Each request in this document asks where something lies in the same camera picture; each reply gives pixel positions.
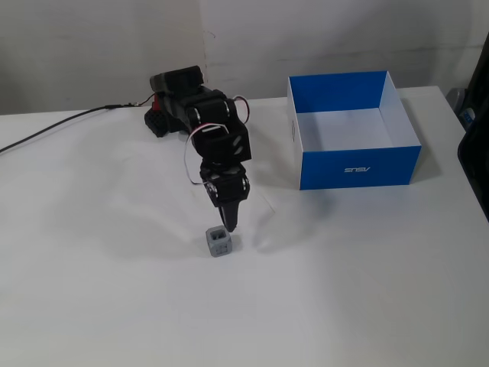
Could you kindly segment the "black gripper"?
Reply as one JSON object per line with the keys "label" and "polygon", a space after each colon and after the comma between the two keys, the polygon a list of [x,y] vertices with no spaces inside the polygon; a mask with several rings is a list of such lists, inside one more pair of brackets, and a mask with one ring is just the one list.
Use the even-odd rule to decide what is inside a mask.
{"label": "black gripper", "polygon": [[238,208],[248,198],[250,184],[241,164],[216,164],[203,161],[199,175],[212,204],[217,208],[222,225],[233,232],[238,225]]}

